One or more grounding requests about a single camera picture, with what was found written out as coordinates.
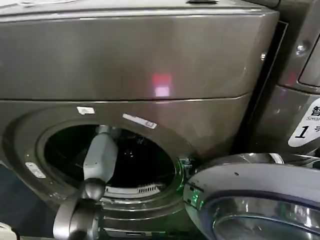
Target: dark floor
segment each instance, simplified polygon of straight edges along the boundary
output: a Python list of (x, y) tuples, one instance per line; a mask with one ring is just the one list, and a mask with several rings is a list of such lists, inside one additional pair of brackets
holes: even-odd
[(21, 236), (52, 237), (56, 213), (2, 165), (0, 183), (0, 222)]

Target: gray washing machine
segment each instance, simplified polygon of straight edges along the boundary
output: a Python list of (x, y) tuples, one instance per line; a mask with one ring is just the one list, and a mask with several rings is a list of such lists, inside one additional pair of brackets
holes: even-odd
[(119, 148), (111, 235), (193, 229), (190, 166), (230, 152), (278, 21), (240, 0), (0, 8), (0, 159), (56, 208), (100, 127)]
[(318, 155), (320, 2), (260, 3), (280, 12), (282, 30), (275, 37), (278, 46), (264, 76), (267, 80), (261, 79), (265, 84), (251, 101), (236, 152)]

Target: number 1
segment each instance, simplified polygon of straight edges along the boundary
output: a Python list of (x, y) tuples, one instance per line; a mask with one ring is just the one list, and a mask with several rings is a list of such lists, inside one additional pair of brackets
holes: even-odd
[(302, 128), (303, 128), (303, 130), (302, 130), (301, 134), (299, 136), (295, 136), (296, 139), (304, 139), (304, 138), (306, 138), (304, 136), (304, 134), (306, 133), (306, 131), (309, 128), (309, 126), (303, 126)]

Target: washing machine door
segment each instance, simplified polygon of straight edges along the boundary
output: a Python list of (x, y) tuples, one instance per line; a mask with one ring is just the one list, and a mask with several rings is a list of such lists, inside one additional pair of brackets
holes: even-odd
[(320, 240), (320, 158), (222, 157), (197, 170), (183, 199), (210, 240)]

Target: sticker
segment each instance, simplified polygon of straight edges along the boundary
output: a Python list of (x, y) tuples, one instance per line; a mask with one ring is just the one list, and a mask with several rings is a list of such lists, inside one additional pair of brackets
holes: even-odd
[(40, 170), (40, 168), (34, 162), (26, 162), (26, 167), (35, 175), (38, 179), (45, 179), (46, 175)]
[(309, 106), (299, 125), (289, 138), (291, 147), (300, 147), (320, 137), (320, 98)]
[(130, 121), (135, 122), (137, 124), (143, 125), (143, 126), (149, 128), (149, 129), (155, 129), (156, 126), (157, 126), (157, 124), (152, 122), (152, 121), (148, 121), (148, 120), (145, 120), (145, 119), (143, 119), (141, 117), (137, 117), (137, 116), (131, 116), (131, 115), (126, 114), (126, 113), (124, 113), (122, 115), (122, 117), (124, 119), (130, 120)]
[(89, 106), (77, 106), (76, 109), (78, 109), (78, 112), (81, 115), (86, 115), (86, 114), (95, 114), (95, 110), (93, 107)]

